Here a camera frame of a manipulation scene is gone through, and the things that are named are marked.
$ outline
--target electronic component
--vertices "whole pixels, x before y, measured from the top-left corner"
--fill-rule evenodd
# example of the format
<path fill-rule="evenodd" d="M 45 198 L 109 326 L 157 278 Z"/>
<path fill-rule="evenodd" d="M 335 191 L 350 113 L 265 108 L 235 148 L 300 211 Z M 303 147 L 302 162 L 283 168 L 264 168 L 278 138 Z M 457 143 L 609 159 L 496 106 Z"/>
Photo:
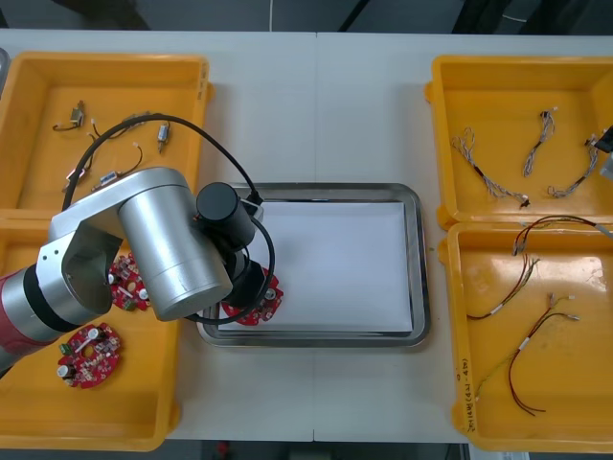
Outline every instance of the electronic component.
<path fill-rule="evenodd" d="M 543 110 L 540 112 L 540 120 L 543 124 L 543 128 L 540 132 L 538 142 L 534 145 L 533 149 L 528 153 L 526 163 L 524 164 L 524 177 L 528 177 L 533 172 L 534 156 L 536 150 L 543 145 L 548 139 L 550 139 L 556 132 L 556 123 L 554 122 L 553 113 L 557 110 L 557 107 L 550 108 L 549 110 Z"/>
<path fill-rule="evenodd" d="M 85 104 L 83 101 L 79 101 L 77 106 L 70 112 L 70 123 L 74 126 L 81 127 L 83 120 L 85 119 Z"/>
<path fill-rule="evenodd" d="M 157 131 L 157 151 L 162 154 L 162 149 L 168 143 L 170 136 L 170 122 L 165 122 Z"/>
<path fill-rule="evenodd" d="M 139 146 L 138 143 L 136 142 L 133 142 L 132 145 L 136 147 L 138 151 L 140 152 L 140 157 L 136 165 L 134 165 L 132 168 L 130 168 L 129 170 L 125 172 L 111 171 L 111 172 L 108 172 L 106 175 L 103 175 L 100 178 L 100 181 L 98 182 L 98 184 L 92 187 L 92 192 L 96 192 L 97 190 L 102 189 L 109 184 L 112 184 L 116 180 L 119 180 L 122 177 L 126 177 L 128 174 L 133 173 L 141 165 L 141 163 L 143 162 L 143 149 L 141 149 L 141 146 Z"/>
<path fill-rule="evenodd" d="M 118 172 L 116 172 L 116 171 L 108 172 L 106 175 L 103 175 L 100 178 L 100 182 L 98 184 L 96 184 L 94 187 L 92 187 L 92 192 L 96 192 L 97 190 L 101 189 L 102 187 L 106 187 L 108 184 L 112 184 L 117 179 L 119 179 L 119 173 Z"/>
<path fill-rule="evenodd" d="M 268 273 L 268 270 L 265 268 L 262 270 L 264 275 Z M 276 276 L 273 276 L 272 283 L 270 283 L 270 287 L 266 290 L 264 298 L 260 302 L 260 306 L 237 322 L 243 326 L 258 326 L 260 320 L 269 321 L 281 305 L 283 296 L 284 292 L 279 289 L 279 280 Z M 240 312 L 240 309 L 232 307 L 226 302 L 221 302 L 221 307 L 228 316 L 233 316 Z"/>
<path fill-rule="evenodd" d="M 119 363 L 121 339 L 106 323 L 85 326 L 63 346 L 63 350 L 70 348 L 74 352 L 57 362 L 57 376 L 71 387 L 98 386 L 110 377 Z"/>
<path fill-rule="evenodd" d="M 68 188 L 68 184 L 70 183 L 70 178 L 72 177 L 72 175 L 75 173 L 75 170 L 70 171 L 70 173 L 66 176 L 66 185 L 64 185 L 64 187 L 61 189 L 63 192 L 66 192 L 66 189 Z M 83 176 L 85 175 L 85 170 L 80 170 L 80 174 L 79 174 L 79 179 L 77 179 L 77 183 L 80 182 L 81 179 L 83 179 Z"/>
<path fill-rule="evenodd" d="M 470 166 L 472 166 L 472 169 L 475 170 L 477 174 L 479 174 L 479 176 L 486 183 L 486 186 L 488 187 L 488 192 L 490 195 L 494 196 L 495 198 L 502 198 L 505 196 L 510 196 L 512 198 L 515 198 L 517 201 L 519 201 L 520 208 L 525 208 L 527 206 L 530 206 L 530 200 L 528 199 L 527 195 L 522 195 L 516 192 L 508 191 L 502 185 L 497 184 L 496 182 L 491 180 L 489 177 L 487 177 L 485 173 L 481 171 L 481 168 L 477 166 L 477 164 L 475 163 L 475 160 L 472 157 L 472 152 L 475 149 L 475 132 L 473 131 L 472 127 L 470 126 L 466 127 L 462 137 L 460 136 L 453 137 L 451 139 L 451 147 L 457 150 L 465 158 L 465 160 L 470 164 Z"/>
<path fill-rule="evenodd" d="M 145 311 L 151 305 L 132 253 L 117 258 L 108 273 L 108 280 L 113 294 L 113 304 L 120 309 Z"/>
<path fill-rule="evenodd" d="M 71 129 L 77 129 L 83 126 L 83 120 L 85 119 L 85 103 L 79 101 L 76 107 L 70 112 L 70 125 L 62 126 L 61 123 L 56 123 L 51 126 L 53 131 L 70 131 Z"/>
<path fill-rule="evenodd" d="M 62 343 L 59 345 L 59 351 L 65 356 L 69 357 L 73 352 L 73 349 L 67 343 Z"/>

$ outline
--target stainless steel tray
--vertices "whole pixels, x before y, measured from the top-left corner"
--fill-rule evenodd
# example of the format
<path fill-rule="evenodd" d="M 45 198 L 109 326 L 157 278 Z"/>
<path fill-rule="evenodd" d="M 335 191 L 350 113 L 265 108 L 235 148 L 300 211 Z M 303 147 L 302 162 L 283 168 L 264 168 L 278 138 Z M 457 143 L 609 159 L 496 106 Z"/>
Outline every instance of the stainless steel tray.
<path fill-rule="evenodd" d="M 421 206 L 418 196 L 401 184 L 326 184 L 270 183 L 259 184 L 265 201 L 404 204 L 405 250 L 408 273 L 412 330 L 403 332 L 324 332 L 324 331 L 257 331 L 220 330 L 216 326 L 198 324 L 200 335 L 217 346 L 261 347 L 411 347 L 422 342 L 430 329 L 430 308 L 425 269 L 425 249 Z M 248 188 L 238 188 L 241 197 Z M 217 317 L 218 309 L 203 312 Z"/>

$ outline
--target gray floor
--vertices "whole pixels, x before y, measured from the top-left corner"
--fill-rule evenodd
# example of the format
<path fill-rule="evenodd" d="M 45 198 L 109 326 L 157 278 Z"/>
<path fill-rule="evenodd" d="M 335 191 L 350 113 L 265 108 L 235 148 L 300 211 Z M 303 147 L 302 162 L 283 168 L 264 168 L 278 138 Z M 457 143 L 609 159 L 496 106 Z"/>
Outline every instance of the gray floor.
<path fill-rule="evenodd" d="M 273 31 L 335 32 L 357 0 L 273 0 Z M 525 18 L 538 0 L 515 0 L 507 15 Z M 372 0 L 357 18 L 351 32 L 446 34 L 462 8 L 462 0 Z M 139 13 L 152 30 L 161 31 L 268 31 L 271 0 L 138 0 Z M 50 0 L 0 0 L 11 28 L 115 29 L 112 20 L 91 22 Z M 613 0 L 591 0 L 573 30 L 576 35 L 613 35 Z M 514 34 L 520 23 L 505 19 L 497 33 Z M 2 460 L 209 460 L 216 443 L 167 441 L 152 453 L 63 452 L 2 450 Z M 233 460 L 277 460 L 291 450 L 326 450 L 337 460 L 441 459 L 447 445 L 232 443 Z M 608 455 L 533 454 L 533 459 L 575 460 Z M 448 459 L 459 458 L 456 447 Z"/>

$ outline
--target wire harness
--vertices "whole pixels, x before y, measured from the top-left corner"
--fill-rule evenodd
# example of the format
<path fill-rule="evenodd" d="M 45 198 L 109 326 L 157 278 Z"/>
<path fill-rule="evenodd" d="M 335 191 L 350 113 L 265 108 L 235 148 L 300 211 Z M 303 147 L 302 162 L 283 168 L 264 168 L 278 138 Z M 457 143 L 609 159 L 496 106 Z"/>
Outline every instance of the wire harness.
<path fill-rule="evenodd" d="M 528 280 L 530 280 L 530 277 L 533 274 L 534 267 L 536 266 L 538 261 L 539 259 L 530 259 L 528 257 L 528 254 L 524 254 L 524 265 L 521 270 L 521 274 L 519 275 L 517 283 L 515 284 L 515 286 L 513 286 L 513 289 L 511 289 L 511 292 L 507 294 L 507 297 L 505 297 L 502 302 L 500 302 L 500 304 L 498 304 L 494 309 L 485 314 L 479 316 L 468 314 L 466 317 L 473 321 L 478 321 L 481 319 L 489 318 L 490 316 L 493 316 L 498 311 L 500 311 L 528 283 Z"/>
<path fill-rule="evenodd" d="M 526 163 L 524 164 L 524 177 L 528 177 L 533 172 L 534 156 L 540 146 L 542 146 L 547 140 L 549 140 L 556 132 L 556 122 L 554 121 L 553 113 L 557 110 L 557 107 L 550 108 L 549 110 L 543 110 L 540 112 L 540 120 L 543 128 L 540 132 L 538 142 L 534 145 L 533 149 L 528 153 Z"/>
<path fill-rule="evenodd" d="M 587 179 L 590 176 L 590 174 L 596 169 L 596 163 L 598 163 L 598 149 L 596 149 L 595 147 L 597 142 L 598 142 L 598 137 L 596 137 L 596 134 L 592 134 L 592 136 L 587 141 L 585 141 L 585 146 L 587 147 L 587 152 L 590 156 L 590 165 L 588 166 L 587 170 L 583 173 L 583 175 L 579 179 L 577 179 L 573 183 L 573 185 L 571 185 L 567 189 L 557 189 L 553 185 L 550 185 L 547 188 L 547 193 L 550 196 L 553 196 L 554 198 L 564 198 L 565 196 L 568 196 L 572 192 L 574 192 L 577 189 L 577 187 L 581 185 L 581 182 L 583 182 L 585 179 Z"/>
<path fill-rule="evenodd" d="M 485 173 L 477 166 L 474 158 L 472 157 L 472 153 L 475 149 L 475 131 L 472 127 L 468 126 L 465 128 L 464 133 L 461 136 L 455 136 L 451 139 L 451 147 L 457 150 L 465 160 L 472 166 L 473 170 L 479 174 L 479 176 L 483 179 L 488 187 L 488 192 L 490 195 L 496 198 L 503 198 L 505 196 L 510 196 L 515 198 L 520 203 L 520 208 L 525 208 L 530 206 L 530 200 L 527 195 L 518 194 L 516 192 L 510 192 L 505 189 L 502 185 L 494 182 L 492 179 L 487 177 Z"/>

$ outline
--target white paper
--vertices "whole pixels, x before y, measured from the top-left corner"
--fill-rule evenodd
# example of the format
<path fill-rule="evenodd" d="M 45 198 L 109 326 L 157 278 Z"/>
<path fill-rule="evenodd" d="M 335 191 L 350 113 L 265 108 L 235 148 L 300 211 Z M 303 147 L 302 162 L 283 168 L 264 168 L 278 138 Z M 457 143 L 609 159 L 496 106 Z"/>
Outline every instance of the white paper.
<path fill-rule="evenodd" d="M 266 202 L 263 208 L 283 302 L 268 322 L 221 330 L 412 330 L 402 203 Z M 249 251 L 268 267 L 260 233 Z"/>

